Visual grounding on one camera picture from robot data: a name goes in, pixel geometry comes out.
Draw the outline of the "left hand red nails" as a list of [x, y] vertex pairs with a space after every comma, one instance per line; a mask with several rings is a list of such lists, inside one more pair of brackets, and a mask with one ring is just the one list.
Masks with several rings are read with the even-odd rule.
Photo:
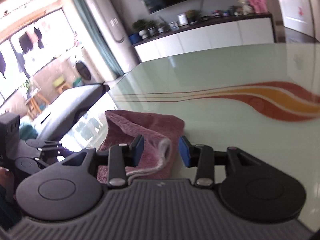
[[14, 175], [7, 168], [1, 167], [1, 187], [6, 190], [6, 193], [12, 195], [14, 192]]

